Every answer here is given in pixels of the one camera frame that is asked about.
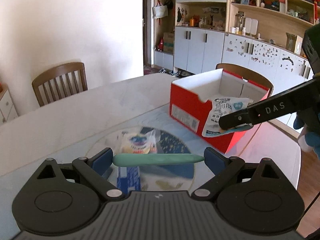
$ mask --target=box label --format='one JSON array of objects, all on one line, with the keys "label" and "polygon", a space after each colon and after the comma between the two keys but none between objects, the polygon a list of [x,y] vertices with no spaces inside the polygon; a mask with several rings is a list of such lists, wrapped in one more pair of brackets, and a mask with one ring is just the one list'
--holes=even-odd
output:
[{"label": "box label", "polygon": [[194,132],[198,131],[199,120],[193,117],[191,114],[183,111],[181,108],[172,104],[171,115],[182,122],[185,126],[189,127]]}]

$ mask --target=table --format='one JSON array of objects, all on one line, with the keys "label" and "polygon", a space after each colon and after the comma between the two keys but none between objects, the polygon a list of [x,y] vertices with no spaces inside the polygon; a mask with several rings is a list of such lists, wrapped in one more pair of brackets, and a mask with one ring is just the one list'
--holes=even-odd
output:
[{"label": "table", "polygon": [[[157,73],[110,84],[41,107],[1,126],[0,239],[9,239],[18,232],[11,213],[12,200],[45,158],[68,163],[80,156],[91,157],[90,150],[101,138],[134,126],[168,131],[180,138],[191,153],[203,154],[210,145],[168,115],[173,80]],[[270,157],[297,187],[300,148],[271,124],[249,130],[226,154],[233,155],[257,163]],[[196,169],[202,176],[195,179],[190,191],[213,176],[203,162],[197,163]]]}]

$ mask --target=chair backrest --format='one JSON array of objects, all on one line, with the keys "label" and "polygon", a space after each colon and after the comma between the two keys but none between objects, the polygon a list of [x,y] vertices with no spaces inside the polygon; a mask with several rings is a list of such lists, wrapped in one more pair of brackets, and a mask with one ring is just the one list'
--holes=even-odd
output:
[{"label": "chair backrest", "polygon": [[234,64],[228,64],[228,63],[220,63],[217,64],[216,69],[223,68],[225,70],[228,70],[234,74],[238,74],[242,76],[246,80],[251,80],[253,82],[256,82],[257,84],[260,84],[266,88],[269,88],[268,97],[271,97],[271,94],[273,92],[273,84],[264,76],[260,75],[257,72],[254,72],[251,69],[247,69],[245,67],[241,67]]},{"label": "chair backrest", "polygon": [[[79,83],[81,83],[82,90],[79,89],[78,80],[75,72],[79,72],[77,73],[77,77]],[[43,93],[48,104],[52,101],[54,102],[56,100],[73,95],[74,93],[80,93],[82,91],[88,90],[87,80],[84,71],[84,64],[81,62],[71,62],[60,66],[56,66],[41,73],[33,80],[32,87],[36,94],[38,103],[40,106],[44,106],[44,100],[41,96],[41,92],[39,89],[39,87],[41,88],[41,86],[43,88]],[[47,91],[46,87],[48,86],[51,94],[49,94]]]}]

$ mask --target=red box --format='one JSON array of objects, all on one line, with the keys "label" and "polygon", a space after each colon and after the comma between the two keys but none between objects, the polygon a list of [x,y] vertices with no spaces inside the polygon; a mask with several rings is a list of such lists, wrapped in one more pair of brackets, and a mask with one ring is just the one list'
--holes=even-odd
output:
[{"label": "red box", "polygon": [[172,82],[170,116],[195,132],[219,151],[226,153],[246,131],[218,137],[202,136],[202,131],[212,110],[210,97],[220,94],[228,97],[250,98],[256,103],[267,98],[269,89],[223,69],[185,77]]}]

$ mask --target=white packet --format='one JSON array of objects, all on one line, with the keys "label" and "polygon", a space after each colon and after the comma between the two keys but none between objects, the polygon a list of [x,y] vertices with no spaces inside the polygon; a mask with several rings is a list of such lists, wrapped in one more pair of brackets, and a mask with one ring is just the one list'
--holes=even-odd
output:
[{"label": "white packet", "polygon": [[202,131],[203,137],[216,137],[235,131],[248,130],[252,127],[250,125],[244,125],[242,127],[225,131],[219,126],[219,119],[221,116],[247,108],[247,106],[252,104],[252,99],[215,95],[210,98],[210,100],[212,101],[212,110],[209,112],[207,121],[205,122]]}]

